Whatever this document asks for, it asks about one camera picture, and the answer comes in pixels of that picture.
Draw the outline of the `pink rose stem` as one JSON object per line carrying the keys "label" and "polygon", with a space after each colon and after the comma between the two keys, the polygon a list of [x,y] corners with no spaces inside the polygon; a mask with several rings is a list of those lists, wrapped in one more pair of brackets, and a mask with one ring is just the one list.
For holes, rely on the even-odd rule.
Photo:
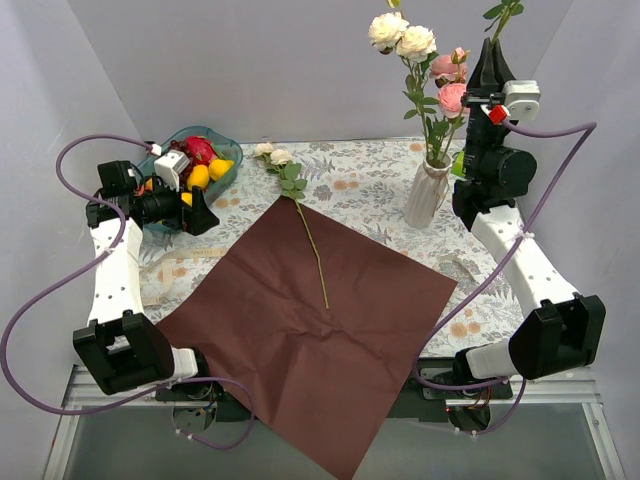
{"label": "pink rose stem", "polygon": [[454,134],[469,114],[469,109],[462,106],[462,96],[467,89],[469,53],[469,50],[457,47],[451,54],[438,56],[430,67],[429,76],[438,88],[436,99],[446,124],[443,133],[438,135],[438,143],[434,144],[434,162],[438,166],[444,164]]}

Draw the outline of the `peach rose stem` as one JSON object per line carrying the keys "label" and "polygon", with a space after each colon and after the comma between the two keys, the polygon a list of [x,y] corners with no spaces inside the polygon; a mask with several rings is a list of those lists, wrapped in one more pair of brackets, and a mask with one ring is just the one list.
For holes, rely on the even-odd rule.
{"label": "peach rose stem", "polygon": [[521,15],[524,10],[525,8],[521,0],[500,0],[482,15],[485,20],[490,22],[484,29],[484,32],[493,32],[490,37],[493,45],[498,42],[502,31],[510,19]]}

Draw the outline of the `white rose stem tall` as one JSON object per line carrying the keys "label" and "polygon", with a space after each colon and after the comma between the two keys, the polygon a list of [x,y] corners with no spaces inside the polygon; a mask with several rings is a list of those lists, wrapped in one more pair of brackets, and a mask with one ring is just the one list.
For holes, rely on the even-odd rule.
{"label": "white rose stem tall", "polygon": [[428,70],[439,56],[436,35],[427,27],[412,25],[404,16],[401,1],[386,1],[386,5],[389,11],[371,21],[368,40],[381,55],[396,55],[406,68],[402,94],[411,107],[403,119],[420,122],[425,163],[433,168],[444,168],[445,160],[440,150],[449,126],[438,117],[437,100],[425,92]]}

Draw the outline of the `dark red wrapping paper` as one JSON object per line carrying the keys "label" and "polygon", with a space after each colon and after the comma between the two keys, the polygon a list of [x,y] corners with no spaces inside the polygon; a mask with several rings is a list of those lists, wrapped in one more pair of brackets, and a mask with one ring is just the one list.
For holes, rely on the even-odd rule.
{"label": "dark red wrapping paper", "polygon": [[280,198],[159,322],[282,439],[351,478],[455,282]]}

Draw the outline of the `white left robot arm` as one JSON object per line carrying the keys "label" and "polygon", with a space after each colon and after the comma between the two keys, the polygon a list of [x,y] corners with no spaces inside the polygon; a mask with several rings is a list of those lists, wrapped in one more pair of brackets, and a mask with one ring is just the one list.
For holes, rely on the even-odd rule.
{"label": "white left robot arm", "polygon": [[99,265],[86,327],[73,334],[73,346],[107,395],[147,384],[178,382],[193,400],[213,386],[204,356],[194,348],[175,348],[144,313],[139,253],[143,229],[153,223],[193,236],[218,225],[204,190],[180,185],[187,157],[175,150],[154,163],[148,177],[128,161],[99,165],[101,187],[88,202],[86,218]]}

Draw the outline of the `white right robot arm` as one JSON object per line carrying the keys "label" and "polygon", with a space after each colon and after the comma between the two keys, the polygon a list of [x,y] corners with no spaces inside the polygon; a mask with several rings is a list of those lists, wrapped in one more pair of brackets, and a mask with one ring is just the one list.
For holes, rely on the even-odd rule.
{"label": "white right robot arm", "polygon": [[523,323],[506,340],[458,352],[454,389],[475,397],[489,380],[519,375],[535,380],[592,364],[606,309],[596,295],[583,296],[554,268],[537,244],[516,200],[527,194],[537,171],[534,156],[505,146],[517,124],[539,110],[534,80],[515,78],[499,41],[485,39],[467,83],[463,104],[470,117],[464,157],[455,170],[453,211],[502,265]]}

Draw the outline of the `white ribbed ceramic vase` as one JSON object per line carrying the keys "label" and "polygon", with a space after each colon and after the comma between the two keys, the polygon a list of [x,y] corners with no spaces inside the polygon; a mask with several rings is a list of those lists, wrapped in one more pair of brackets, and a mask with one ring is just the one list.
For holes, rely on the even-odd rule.
{"label": "white ribbed ceramic vase", "polygon": [[426,161],[417,167],[404,211],[405,222],[413,228],[428,227],[444,203],[453,160],[449,153],[442,160],[443,167],[432,167]]}

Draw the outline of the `black green product box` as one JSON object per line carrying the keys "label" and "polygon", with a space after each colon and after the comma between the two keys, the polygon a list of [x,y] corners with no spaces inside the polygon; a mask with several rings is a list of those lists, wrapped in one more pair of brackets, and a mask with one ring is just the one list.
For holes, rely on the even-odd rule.
{"label": "black green product box", "polygon": [[453,157],[451,173],[459,178],[466,177],[466,167],[464,164],[464,160],[465,160],[464,150],[457,152]]}

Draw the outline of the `yellow lemon middle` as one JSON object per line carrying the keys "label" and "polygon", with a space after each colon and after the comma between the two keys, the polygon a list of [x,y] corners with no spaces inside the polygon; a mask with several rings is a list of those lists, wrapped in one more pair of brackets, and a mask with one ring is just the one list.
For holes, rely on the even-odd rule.
{"label": "yellow lemon middle", "polygon": [[192,170],[186,180],[186,186],[189,191],[195,187],[205,189],[210,181],[209,169],[207,165],[198,164]]}

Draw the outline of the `yellow lemon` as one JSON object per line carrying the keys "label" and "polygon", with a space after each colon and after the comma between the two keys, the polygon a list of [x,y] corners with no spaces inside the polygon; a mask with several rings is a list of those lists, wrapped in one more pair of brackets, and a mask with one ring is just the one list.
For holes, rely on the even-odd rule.
{"label": "yellow lemon", "polygon": [[234,161],[223,158],[213,159],[208,166],[210,179],[214,182],[221,180],[234,166]]}
{"label": "yellow lemon", "polygon": [[198,164],[192,170],[186,180],[186,186],[189,191],[195,187],[205,189],[210,181],[209,169],[207,165]]}

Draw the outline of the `yellow lemon right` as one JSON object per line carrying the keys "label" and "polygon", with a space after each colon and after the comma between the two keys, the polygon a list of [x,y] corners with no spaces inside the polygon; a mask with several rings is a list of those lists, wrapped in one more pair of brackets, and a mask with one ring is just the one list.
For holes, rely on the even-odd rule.
{"label": "yellow lemon right", "polygon": [[234,161],[223,158],[213,159],[208,166],[210,179],[214,182],[221,180],[234,166]]}

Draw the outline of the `purple grape bunch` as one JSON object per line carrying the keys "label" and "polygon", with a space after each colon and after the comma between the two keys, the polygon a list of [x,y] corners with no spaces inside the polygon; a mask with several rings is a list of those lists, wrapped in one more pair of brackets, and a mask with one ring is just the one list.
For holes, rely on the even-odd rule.
{"label": "purple grape bunch", "polygon": [[189,148],[189,145],[185,140],[183,140],[183,141],[176,141],[176,140],[171,141],[170,145],[169,145],[169,149],[182,152],[187,157],[191,157],[192,156],[192,153],[191,153],[191,150]]}

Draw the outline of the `red dragon fruit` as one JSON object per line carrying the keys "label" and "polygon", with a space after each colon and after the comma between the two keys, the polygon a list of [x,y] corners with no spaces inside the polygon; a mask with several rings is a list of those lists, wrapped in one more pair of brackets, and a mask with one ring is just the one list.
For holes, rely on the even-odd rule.
{"label": "red dragon fruit", "polygon": [[218,158],[214,145],[203,136],[188,136],[183,145],[185,153],[193,165],[208,166],[213,160]]}

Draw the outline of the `teal plastic fruit tray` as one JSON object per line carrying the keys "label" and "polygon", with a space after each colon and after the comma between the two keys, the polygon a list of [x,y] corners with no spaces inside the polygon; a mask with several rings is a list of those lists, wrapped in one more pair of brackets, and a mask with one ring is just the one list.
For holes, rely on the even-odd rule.
{"label": "teal plastic fruit tray", "polygon": [[[171,141],[174,141],[174,140],[183,141],[188,136],[206,137],[214,145],[214,149],[218,154],[218,158],[234,161],[234,166],[226,173],[226,175],[221,180],[219,180],[218,182],[214,182],[210,179],[208,186],[205,189],[203,189],[206,203],[210,210],[214,201],[217,200],[219,197],[221,197],[221,195],[225,193],[226,190],[229,189],[232,183],[236,180],[239,167],[243,160],[243,153],[239,144],[236,141],[231,140],[208,127],[191,126],[178,131],[177,133],[173,134],[173,136],[171,136],[168,140],[166,140],[165,142],[159,145],[156,145],[156,144],[151,145],[152,152],[139,165],[139,169],[143,174],[143,184],[139,188],[139,191],[136,194],[136,197],[139,197],[144,193],[151,192],[153,190],[158,191],[159,189],[169,189],[164,185],[162,180],[155,174],[154,161],[159,157],[161,157],[162,155],[166,154],[170,150],[169,145]],[[196,165],[193,165],[190,160],[190,166],[180,176],[180,190],[175,191],[180,194],[180,197],[182,192],[184,191],[190,192],[187,189],[186,180],[189,174],[191,173],[191,170],[195,166]],[[183,224],[182,224],[182,210],[181,210],[180,217],[176,221],[172,221],[172,222],[165,221],[165,222],[151,223],[146,225],[141,225],[137,220],[136,222],[142,227],[166,230],[169,232],[185,232],[183,230]]]}

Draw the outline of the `floral patterned table mat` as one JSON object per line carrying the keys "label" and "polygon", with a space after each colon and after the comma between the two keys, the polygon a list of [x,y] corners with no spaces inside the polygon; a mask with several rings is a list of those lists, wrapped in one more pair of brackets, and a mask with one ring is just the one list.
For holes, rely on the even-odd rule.
{"label": "floral patterned table mat", "polygon": [[[493,258],[453,214],[449,201],[425,229],[405,222],[405,204],[423,149],[418,141],[289,143],[284,148],[302,165],[301,175],[308,181],[304,205],[456,280],[451,306],[471,294],[494,269]],[[176,249],[229,249],[271,206],[279,189],[253,158],[253,150],[253,145],[244,145],[236,180],[212,205],[220,225],[198,237],[145,230],[140,269]],[[146,316],[157,323],[175,310],[219,259],[175,262],[171,293],[161,304],[144,306]],[[161,279],[158,270],[148,279],[140,277],[142,297],[160,295]],[[515,294],[506,279],[498,276],[429,341],[423,353],[451,356],[467,347],[500,341],[510,337],[522,321]]]}

